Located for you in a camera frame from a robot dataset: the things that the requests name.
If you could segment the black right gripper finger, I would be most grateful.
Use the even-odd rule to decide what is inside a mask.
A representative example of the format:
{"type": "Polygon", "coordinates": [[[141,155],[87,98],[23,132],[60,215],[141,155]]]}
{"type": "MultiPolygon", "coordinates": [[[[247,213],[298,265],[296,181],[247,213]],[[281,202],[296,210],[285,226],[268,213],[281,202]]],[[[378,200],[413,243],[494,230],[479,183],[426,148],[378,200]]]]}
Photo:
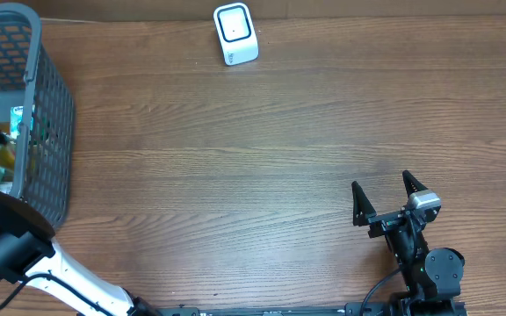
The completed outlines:
{"type": "Polygon", "coordinates": [[[419,182],[408,170],[404,170],[402,172],[402,179],[406,193],[409,197],[414,193],[428,189],[425,185],[419,182]]]}
{"type": "Polygon", "coordinates": [[[351,190],[353,196],[353,225],[367,226],[370,224],[370,219],[376,216],[376,211],[357,181],[351,184],[351,190]]]}

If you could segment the yellow oil bottle silver cap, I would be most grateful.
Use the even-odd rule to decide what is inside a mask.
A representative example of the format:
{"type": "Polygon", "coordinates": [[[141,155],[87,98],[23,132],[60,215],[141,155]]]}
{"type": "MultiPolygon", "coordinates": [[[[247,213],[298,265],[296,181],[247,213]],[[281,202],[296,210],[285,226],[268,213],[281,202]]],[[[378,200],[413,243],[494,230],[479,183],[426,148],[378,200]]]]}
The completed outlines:
{"type": "Polygon", "coordinates": [[[10,172],[15,169],[15,147],[12,143],[0,145],[0,167],[10,172]]]}

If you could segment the teal Kleenex tissue pack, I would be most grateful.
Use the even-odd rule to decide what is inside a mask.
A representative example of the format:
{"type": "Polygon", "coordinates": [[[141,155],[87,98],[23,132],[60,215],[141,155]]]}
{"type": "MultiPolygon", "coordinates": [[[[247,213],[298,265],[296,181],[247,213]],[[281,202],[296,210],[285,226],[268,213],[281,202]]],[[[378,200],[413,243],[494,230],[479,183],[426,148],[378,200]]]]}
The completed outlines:
{"type": "MultiPolygon", "coordinates": [[[[11,107],[11,110],[10,110],[10,114],[11,114],[11,120],[10,120],[10,137],[13,138],[14,140],[18,140],[18,137],[19,135],[21,134],[21,130],[19,128],[19,126],[22,124],[22,121],[23,121],[23,110],[24,110],[24,106],[16,106],[16,107],[11,107]]],[[[33,108],[32,108],[32,114],[35,113],[35,104],[33,104],[33,108]]],[[[34,118],[33,116],[31,116],[30,118],[30,130],[29,130],[29,139],[31,138],[30,136],[30,131],[33,130],[33,125],[34,125],[34,118]]]]}

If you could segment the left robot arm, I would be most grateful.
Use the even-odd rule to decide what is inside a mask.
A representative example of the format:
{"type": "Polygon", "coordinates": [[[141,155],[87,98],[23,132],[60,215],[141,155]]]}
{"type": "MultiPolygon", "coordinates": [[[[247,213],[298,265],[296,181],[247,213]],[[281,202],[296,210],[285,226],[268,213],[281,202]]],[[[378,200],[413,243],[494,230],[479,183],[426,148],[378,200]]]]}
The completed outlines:
{"type": "Polygon", "coordinates": [[[0,191],[0,281],[16,289],[2,311],[25,287],[57,298],[83,316],[154,316],[142,298],[93,274],[66,253],[55,230],[28,203],[0,191]]]}

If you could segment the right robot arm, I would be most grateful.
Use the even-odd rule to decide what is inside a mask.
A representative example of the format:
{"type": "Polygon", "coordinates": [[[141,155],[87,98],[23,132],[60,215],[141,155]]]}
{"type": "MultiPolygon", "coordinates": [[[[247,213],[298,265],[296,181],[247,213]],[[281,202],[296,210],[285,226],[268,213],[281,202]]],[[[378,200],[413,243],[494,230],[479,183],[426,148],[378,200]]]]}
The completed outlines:
{"type": "Polygon", "coordinates": [[[409,171],[402,172],[407,203],[399,210],[379,215],[360,184],[351,183],[353,225],[367,226],[371,238],[384,237],[397,269],[378,281],[360,303],[349,303],[349,315],[466,315],[466,307],[454,299],[460,295],[465,258],[453,248],[429,249],[423,236],[427,224],[441,209],[441,198],[409,171]],[[400,274],[406,290],[373,303],[373,294],[400,274]]]}

